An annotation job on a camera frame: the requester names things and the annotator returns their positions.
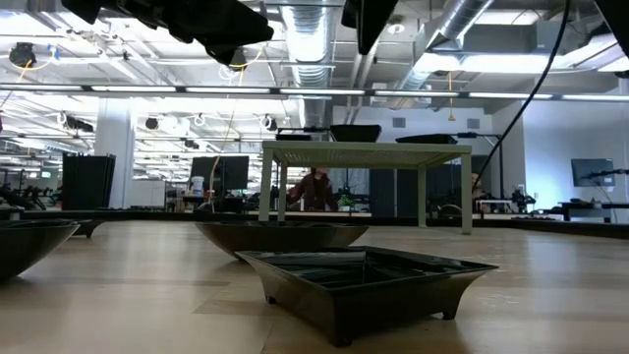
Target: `black cabinet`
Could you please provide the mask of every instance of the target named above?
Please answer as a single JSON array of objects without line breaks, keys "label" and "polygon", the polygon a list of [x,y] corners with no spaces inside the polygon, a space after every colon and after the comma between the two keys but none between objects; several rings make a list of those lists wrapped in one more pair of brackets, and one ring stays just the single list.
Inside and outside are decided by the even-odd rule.
[{"label": "black cabinet", "polygon": [[[472,156],[472,171],[478,172],[486,156]],[[374,217],[395,216],[395,171],[371,170],[370,192]],[[418,181],[417,171],[397,170],[397,216],[417,217]],[[442,164],[426,172],[427,199],[445,197],[454,191],[455,204],[461,205],[461,165]],[[483,177],[483,187],[490,190],[490,173]]]},{"label": "black cabinet", "polygon": [[63,156],[63,210],[109,207],[116,156]]}]

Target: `black bowl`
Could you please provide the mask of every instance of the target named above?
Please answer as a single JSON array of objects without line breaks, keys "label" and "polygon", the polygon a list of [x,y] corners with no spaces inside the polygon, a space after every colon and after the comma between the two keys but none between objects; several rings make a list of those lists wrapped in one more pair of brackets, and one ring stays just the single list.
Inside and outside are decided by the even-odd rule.
[{"label": "black bowl", "polygon": [[101,223],[105,222],[104,220],[80,220],[79,229],[75,231],[72,236],[83,236],[85,235],[87,238],[91,238],[91,234],[94,232],[96,227],[98,227]]},{"label": "black bowl", "polygon": [[197,228],[237,259],[238,251],[313,252],[347,247],[369,229],[362,225],[292,221],[198,222]]},{"label": "black bowl", "polygon": [[67,220],[0,221],[0,281],[41,261],[78,228]]}]

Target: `ceiling vent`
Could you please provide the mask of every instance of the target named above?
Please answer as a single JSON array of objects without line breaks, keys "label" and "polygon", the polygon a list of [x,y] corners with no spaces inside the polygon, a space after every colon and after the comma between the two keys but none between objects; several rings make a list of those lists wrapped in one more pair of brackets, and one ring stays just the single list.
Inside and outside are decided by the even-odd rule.
[{"label": "ceiling vent", "polygon": [[468,119],[468,129],[479,130],[481,128],[481,120],[479,118]]},{"label": "ceiling vent", "polygon": [[393,117],[393,128],[406,128],[406,118]]}]

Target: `tv screen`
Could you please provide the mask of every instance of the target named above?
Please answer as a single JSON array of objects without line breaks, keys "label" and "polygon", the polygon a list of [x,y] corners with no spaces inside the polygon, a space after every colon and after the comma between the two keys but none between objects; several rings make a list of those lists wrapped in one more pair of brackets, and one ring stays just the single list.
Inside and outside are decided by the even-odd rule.
[{"label": "tv screen", "polygon": [[614,187],[613,174],[592,177],[592,174],[612,171],[613,160],[610,158],[576,158],[572,160],[572,178],[575,187]]}]

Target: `white column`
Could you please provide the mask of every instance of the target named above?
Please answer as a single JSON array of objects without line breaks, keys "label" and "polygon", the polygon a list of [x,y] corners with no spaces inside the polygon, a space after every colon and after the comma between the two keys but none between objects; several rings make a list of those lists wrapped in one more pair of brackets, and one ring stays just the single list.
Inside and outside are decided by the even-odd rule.
[{"label": "white column", "polygon": [[134,177],[136,117],[128,98],[100,98],[94,155],[116,156],[109,207],[129,207]]}]

